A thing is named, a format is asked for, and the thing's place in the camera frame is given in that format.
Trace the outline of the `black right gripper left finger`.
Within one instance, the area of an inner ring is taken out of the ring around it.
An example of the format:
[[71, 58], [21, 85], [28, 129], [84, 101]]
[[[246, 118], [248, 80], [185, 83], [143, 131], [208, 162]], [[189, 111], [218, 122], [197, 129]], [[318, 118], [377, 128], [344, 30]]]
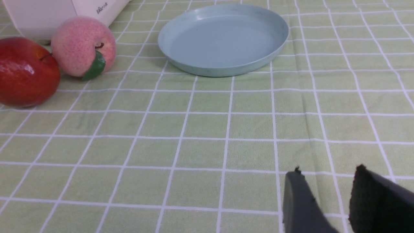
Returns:
[[283, 224], [285, 233], [337, 233], [324, 216], [299, 167], [285, 174]]

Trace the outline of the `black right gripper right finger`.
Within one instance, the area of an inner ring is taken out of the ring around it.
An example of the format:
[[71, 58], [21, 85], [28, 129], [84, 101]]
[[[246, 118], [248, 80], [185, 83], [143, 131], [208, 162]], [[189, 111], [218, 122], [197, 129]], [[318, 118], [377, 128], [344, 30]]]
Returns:
[[355, 233], [412, 233], [414, 193], [358, 165], [349, 202]]

